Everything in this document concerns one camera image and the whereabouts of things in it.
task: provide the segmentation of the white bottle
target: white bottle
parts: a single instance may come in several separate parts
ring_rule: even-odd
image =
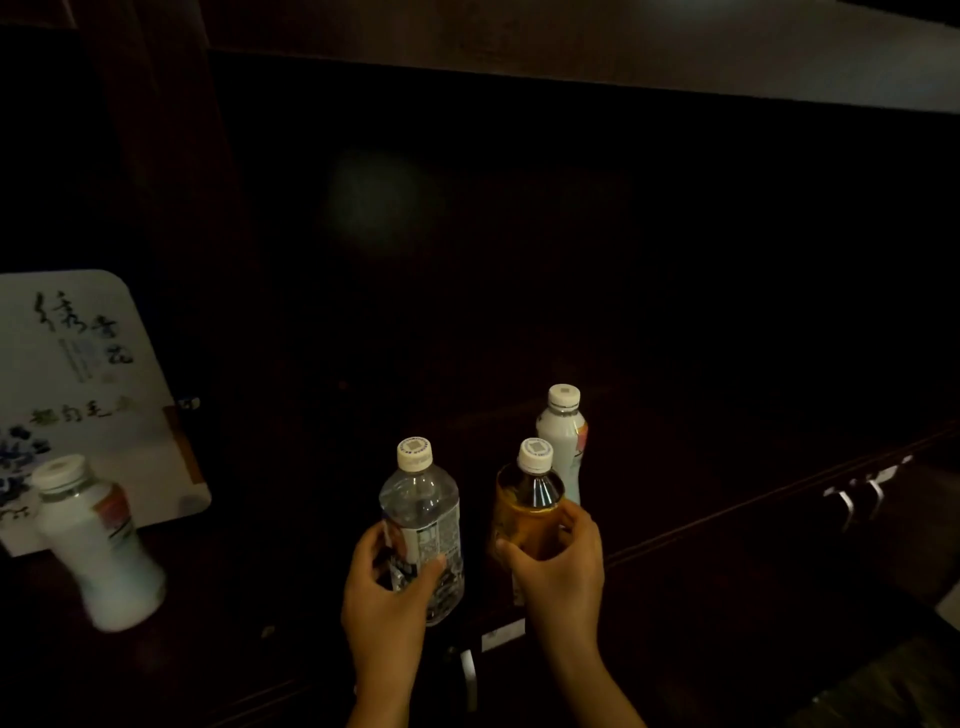
[[[580,464],[587,446],[587,420],[580,414],[580,390],[554,384],[547,407],[537,417],[537,436],[553,446],[553,469],[566,488],[566,497],[580,502]]]
[[[44,463],[31,480],[36,529],[77,580],[93,625],[119,632],[155,612],[166,576],[143,550],[120,486],[94,475],[82,455]]]
[[[383,530],[390,557],[390,579],[398,592],[417,578],[423,565],[446,554],[446,569],[426,608],[434,625],[464,595],[460,551],[460,492],[449,473],[433,463],[430,441],[409,437],[396,446],[399,470],[380,489]]]

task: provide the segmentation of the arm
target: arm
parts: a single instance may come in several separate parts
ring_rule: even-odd
[[[383,546],[383,524],[367,529],[353,551],[340,622],[357,677],[357,703],[348,728],[406,728],[410,693],[426,632],[426,604],[446,560],[423,567],[417,580],[394,593],[376,583],[373,559]]]
[[[578,657],[553,668],[577,722],[584,728],[644,728],[600,659],[600,653]]]
[[[597,647],[603,593],[600,529],[576,503],[561,500],[566,549],[535,561],[517,546],[497,542],[527,602],[547,662],[583,728],[644,728],[634,706],[610,677]]]

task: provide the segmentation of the bottle cap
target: bottle cap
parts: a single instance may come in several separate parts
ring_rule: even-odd
[[[547,400],[555,407],[571,409],[580,405],[580,390],[572,384],[554,384]]]
[[[553,448],[546,440],[528,437],[520,443],[520,454],[516,457],[520,469],[530,475],[540,475],[553,465]]]
[[[30,476],[31,484],[41,491],[55,491],[74,483],[82,483],[93,471],[82,455],[64,455],[44,463]]]
[[[433,463],[433,448],[425,437],[408,437],[396,446],[396,464],[405,473],[425,471]]]

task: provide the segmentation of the plastic bottle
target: plastic bottle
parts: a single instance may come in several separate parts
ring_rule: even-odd
[[[433,462],[430,441],[410,437],[396,446],[399,470],[380,489],[390,579],[397,592],[417,578],[426,562],[446,554],[446,569],[426,609],[426,623],[443,620],[464,595],[460,550],[460,492],[449,473]]]
[[[553,448],[546,440],[530,437],[520,443],[515,463],[504,466],[496,475],[496,503],[493,506],[493,544],[506,539],[535,559],[556,556],[560,544],[561,514],[558,507],[564,497],[564,483],[550,469]]]
[[[155,612],[166,575],[140,544],[123,489],[97,477],[82,455],[44,463],[31,479],[36,529],[77,580],[94,626],[119,632]]]
[[[580,414],[580,390],[554,384],[547,407],[537,417],[537,435],[553,446],[553,469],[566,487],[566,497],[580,502],[580,465],[587,446],[587,420]]]

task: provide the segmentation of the person's left hand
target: person's left hand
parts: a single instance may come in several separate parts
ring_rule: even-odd
[[[402,592],[376,583],[373,567],[383,547],[383,523],[372,525],[353,551],[340,622],[357,673],[357,700],[394,707],[410,699],[423,650],[426,605],[446,568],[442,555],[424,565]]]

